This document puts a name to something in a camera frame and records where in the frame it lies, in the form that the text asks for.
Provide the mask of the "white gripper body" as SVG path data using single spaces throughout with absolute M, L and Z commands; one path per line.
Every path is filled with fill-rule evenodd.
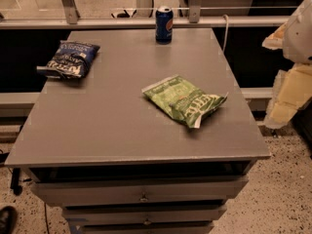
M 312 63 L 312 0 L 303 0 L 286 23 L 283 55 L 297 63 Z

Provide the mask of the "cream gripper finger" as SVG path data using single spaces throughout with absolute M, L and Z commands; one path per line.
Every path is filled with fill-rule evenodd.
M 269 50 L 282 49 L 285 30 L 285 24 L 279 26 L 272 34 L 270 34 L 263 40 L 262 46 Z
M 269 129 L 286 126 L 296 112 L 312 98 L 312 65 L 295 63 L 288 70 L 279 70 L 273 84 L 264 125 Z

